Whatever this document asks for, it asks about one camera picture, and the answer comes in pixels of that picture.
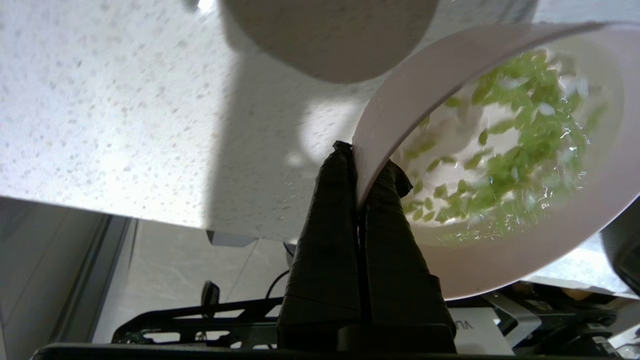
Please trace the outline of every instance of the black cable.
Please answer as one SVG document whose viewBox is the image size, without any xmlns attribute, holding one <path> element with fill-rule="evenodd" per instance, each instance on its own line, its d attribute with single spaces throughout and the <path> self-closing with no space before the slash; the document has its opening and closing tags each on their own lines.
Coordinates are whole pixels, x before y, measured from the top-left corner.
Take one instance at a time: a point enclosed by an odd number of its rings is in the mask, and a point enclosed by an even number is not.
<svg viewBox="0 0 640 360">
<path fill-rule="evenodd" d="M 289 271 L 287 270 L 287 271 L 283 272 L 282 274 L 278 275 L 278 277 L 276 277 L 276 279 L 271 283 L 271 286 L 269 286 L 269 290 L 267 290 L 267 296 L 264 297 L 265 299 L 269 298 L 269 295 L 271 295 L 271 292 L 273 291 L 273 288 L 276 286 L 278 281 L 280 279 L 282 279 L 288 273 L 289 273 Z M 273 346 L 271 346 L 271 344 L 267 344 L 267 347 L 270 348 L 271 350 L 273 350 Z"/>
<path fill-rule="evenodd" d="M 271 295 L 271 292 L 273 291 L 273 288 L 276 286 L 276 284 L 278 283 L 278 281 L 280 279 L 282 279 L 285 275 L 287 275 L 289 273 L 289 271 L 285 271 L 282 274 L 278 275 L 278 277 L 271 283 L 271 286 L 269 287 L 269 290 L 267 290 L 267 296 L 265 296 L 265 299 L 269 298 L 269 295 Z"/>
<path fill-rule="evenodd" d="M 287 251 L 287 254 L 291 255 L 291 257 L 293 258 L 294 255 L 291 252 L 291 250 L 289 250 L 289 247 L 287 246 L 287 243 L 282 243 L 282 245 L 284 245 L 284 249 Z"/>
</svg>

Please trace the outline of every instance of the black metal frame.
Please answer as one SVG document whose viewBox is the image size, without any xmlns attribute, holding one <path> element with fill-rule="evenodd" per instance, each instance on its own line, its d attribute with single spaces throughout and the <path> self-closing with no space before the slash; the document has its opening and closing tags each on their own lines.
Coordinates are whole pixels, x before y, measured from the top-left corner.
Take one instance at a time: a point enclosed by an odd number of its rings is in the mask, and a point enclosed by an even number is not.
<svg viewBox="0 0 640 360">
<path fill-rule="evenodd" d="M 276 332 L 277 317 L 267 314 L 282 304 L 282 297 L 229 302 L 225 304 L 183 307 L 180 309 L 151 311 L 136 316 L 114 333 L 112 343 L 159 344 L 149 334 L 177 333 L 178 341 L 161 342 L 171 344 L 201 344 L 209 347 L 231 347 L 240 342 L 240 348 L 256 345 L 272 345 L 278 342 Z M 236 317 L 204 318 L 203 315 L 220 314 L 227 311 L 243 310 Z M 207 331 L 228 331 L 229 334 L 215 340 L 208 340 L 202 333 Z"/>
</svg>

